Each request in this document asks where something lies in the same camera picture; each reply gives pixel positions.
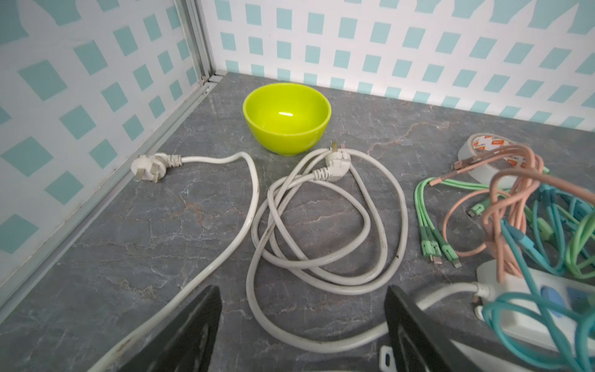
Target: tape label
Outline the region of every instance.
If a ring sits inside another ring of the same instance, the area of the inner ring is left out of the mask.
[[[510,145],[507,139],[481,135],[473,138],[472,146],[475,151],[491,151],[502,146]],[[525,158],[519,155],[504,158],[513,168],[525,168]]]

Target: bowl rim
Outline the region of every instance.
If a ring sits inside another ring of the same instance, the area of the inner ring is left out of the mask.
[[[323,98],[324,102],[327,104],[327,108],[328,108],[328,115],[327,117],[322,121],[322,123],[317,126],[316,128],[307,130],[305,132],[300,132],[300,133],[276,133],[276,132],[271,132],[269,130],[266,130],[262,127],[257,126],[252,119],[248,116],[248,113],[246,112],[246,104],[248,103],[248,99],[250,99],[250,97],[256,93],[258,90],[263,89],[265,87],[271,86],[271,85],[286,85],[286,86],[299,86],[299,87],[304,87],[306,89],[310,89],[313,90],[314,92],[316,92],[316,94],[318,94],[320,97]],[[250,92],[250,94],[248,96],[246,96],[246,98],[244,99],[244,103],[242,104],[242,111],[244,113],[244,118],[246,118],[246,121],[248,122],[248,124],[250,124],[251,126],[253,126],[254,128],[258,129],[258,130],[262,130],[265,133],[269,133],[271,135],[274,136],[303,136],[306,135],[308,133],[311,132],[316,132],[318,131],[320,128],[326,126],[328,124],[328,122],[330,121],[331,118],[331,114],[333,113],[333,109],[331,107],[331,103],[328,101],[328,99],[324,96],[324,94],[322,94],[321,92],[317,91],[316,89],[312,88],[311,86],[307,86],[304,84],[298,84],[298,83],[272,83],[272,84],[266,84],[263,85],[261,87],[258,87],[256,89],[254,89],[253,91]]]

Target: power strip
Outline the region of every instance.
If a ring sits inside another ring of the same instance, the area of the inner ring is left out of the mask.
[[[587,297],[595,295],[595,287],[593,286],[535,269],[529,270],[542,296],[576,312],[583,312]],[[477,281],[482,284],[492,285],[496,290],[496,297],[506,292],[530,293],[525,280],[513,275],[507,275],[503,283],[498,283],[496,280],[496,260],[486,262],[477,268]],[[533,302],[514,300],[511,303],[539,313],[537,305]],[[574,347],[574,332],[577,324],[562,314],[553,314],[553,319],[557,327],[568,339],[568,342]],[[514,311],[502,311],[500,323],[502,330],[509,336],[542,348],[557,350],[546,326],[533,318]],[[595,340],[589,338],[587,345],[589,354],[595,354]]]

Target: black object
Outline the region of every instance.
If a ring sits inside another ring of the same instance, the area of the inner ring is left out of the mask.
[[[119,372],[207,372],[220,315],[219,287],[208,286]]]
[[[399,287],[390,286],[384,312],[399,372],[481,372]]]

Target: blue switch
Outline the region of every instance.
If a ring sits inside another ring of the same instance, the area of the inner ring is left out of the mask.
[[[543,298],[546,298],[546,299],[552,301],[555,304],[558,304],[562,307],[566,307],[566,303],[564,302],[562,295],[560,293],[558,293],[558,291],[556,291],[552,287],[548,287],[548,286],[541,287],[541,296]],[[562,318],[562,314],[560,314],[559,312],[553,311],[553,310],[550,310],[550,312],[556,318]]]

